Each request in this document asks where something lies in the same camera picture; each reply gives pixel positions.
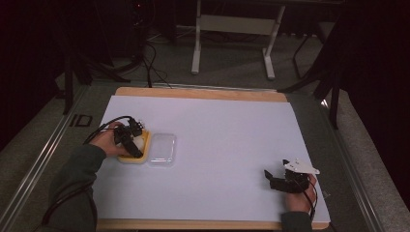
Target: gray sleeve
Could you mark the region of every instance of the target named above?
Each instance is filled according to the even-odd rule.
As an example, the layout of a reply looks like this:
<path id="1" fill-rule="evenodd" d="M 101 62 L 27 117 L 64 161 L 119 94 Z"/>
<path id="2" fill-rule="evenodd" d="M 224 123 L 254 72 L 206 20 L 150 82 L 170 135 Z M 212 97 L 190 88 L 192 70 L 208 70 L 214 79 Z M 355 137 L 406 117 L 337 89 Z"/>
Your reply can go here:
<path id="1" fill-rule="evenodd" d="M 105 157 L 103 149 L 90 144 L 73 150 L 50 185 L 50 209 L 57 202 L 58 207 L 46 217 L 47 225 L 43 231 L 96 230 L 97 210 L 91 186 Z"/>
<path id="2" fill-rule="evenodd" d="M 285 232 L 311 232 L 311 221 L 308 213 L 288 212 L 281 215 L 282 230 Z"/>

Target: dark background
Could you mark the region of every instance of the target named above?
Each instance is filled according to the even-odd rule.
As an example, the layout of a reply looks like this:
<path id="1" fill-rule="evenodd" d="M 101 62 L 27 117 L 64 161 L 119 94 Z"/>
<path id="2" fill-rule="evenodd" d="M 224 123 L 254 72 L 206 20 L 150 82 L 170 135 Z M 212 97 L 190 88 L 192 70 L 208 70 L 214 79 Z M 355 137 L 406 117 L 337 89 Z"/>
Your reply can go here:
<path id="1" fill-rule="evenodd" d="M 63 72 L 61 43 L 55 40 L 53 24 L 45 6 L 51 1 L 3 0 L 0 5 L 0 150 L 58 93 L 54 79 Z M 67 32 L 76 50 L 97 62 L 111 64 L 113 57 L 132 58 L 143 52 L 144 37 L 132 28 L 135 17 L 143 19 L 139 31 L 157 27 L 175 42 L 175 25 L 194 25 L 195 1 L 157 0 L 156 17 L 151 18 L 151 1 L 141 1 L 146 11 L 131 10 L 131 0 L 52 1 L 55 20 Z M 203 1 L 204 12 L 218 13 L 219 1 Z M 349 93 L 382 160 L 402 198 L 410 205 L 405 185 L 410 149 L 410 45 L 405 37 L 410 30 L 406 1 L 365 2 L 362 8 L 329 10 L 316 7 L 288 7 L 280 32 L 301 37 L 309 33 L 311 20 L 336 20 L 337 31 L 322 49 L 320 69 L 342 65 L 341 87 Z M 275 6 L 249 6 L 229 3 L 227 15 L 275 18 Z"/>

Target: hand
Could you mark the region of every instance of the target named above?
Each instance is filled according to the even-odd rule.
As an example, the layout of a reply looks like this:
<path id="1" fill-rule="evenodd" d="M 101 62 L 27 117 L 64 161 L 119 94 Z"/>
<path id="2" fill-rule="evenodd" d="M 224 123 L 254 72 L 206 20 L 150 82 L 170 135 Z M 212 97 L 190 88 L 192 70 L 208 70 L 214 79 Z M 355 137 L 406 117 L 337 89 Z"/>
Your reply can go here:
<path id="1" fill-rule="evenodd" d="M 313 190 L 313 186 L 316 185 L 316 178 L 311 174 L 308 174 L 308 178 L 311 184 L 306 189 L 306 194 L 310 198 L 311 203 L 314 203 L 316 201 L 316 193 Z M 289 211 L 310 212 L 310 203 L 303 193 L 286 193 L 286 206 Z"/>
<path id="2" fill-rule="evenodd" d="M 103 149 L 108 157 L 115 157 L 118 155 L 129 155 L 127 150 L 123 146 L 117 146 L 114 142 L 114 129 L 117 126 L 123 125 L 120 122 L 111 123 L 108 126 L 108 130 L 100 132 L 96 137 L 91 140 L 90 144 Z"/>

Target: white paper sheet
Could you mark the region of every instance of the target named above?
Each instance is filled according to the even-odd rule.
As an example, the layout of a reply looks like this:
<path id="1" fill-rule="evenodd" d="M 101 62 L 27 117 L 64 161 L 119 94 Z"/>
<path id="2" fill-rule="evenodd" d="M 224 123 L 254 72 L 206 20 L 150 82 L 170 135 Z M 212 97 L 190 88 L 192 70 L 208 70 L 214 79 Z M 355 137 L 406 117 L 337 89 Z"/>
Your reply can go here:
<path id="1" fill-rule="evenodd" d="M 280 221 L 282 160 L 310 163 L 290 103 L 113 96 L 102 123 L 129 115 L 176 135 L 172 167 L 106 159 L 94 184 L 99 218 Z M 329 222 L 319 185 L 314 221 Z"/>

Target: clear plastic container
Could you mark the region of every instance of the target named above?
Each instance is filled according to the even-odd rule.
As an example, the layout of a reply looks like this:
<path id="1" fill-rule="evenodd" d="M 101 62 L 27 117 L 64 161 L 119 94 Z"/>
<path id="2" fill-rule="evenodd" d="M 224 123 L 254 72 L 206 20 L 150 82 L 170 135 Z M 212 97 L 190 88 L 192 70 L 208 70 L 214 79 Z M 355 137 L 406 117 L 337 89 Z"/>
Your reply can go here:
<path id="1" fill-rule="evenodd" d="M 148 164 L 170 167 L 175 161 L 175 140 L 172 133 L 154 133 L 151 137 Z"/>

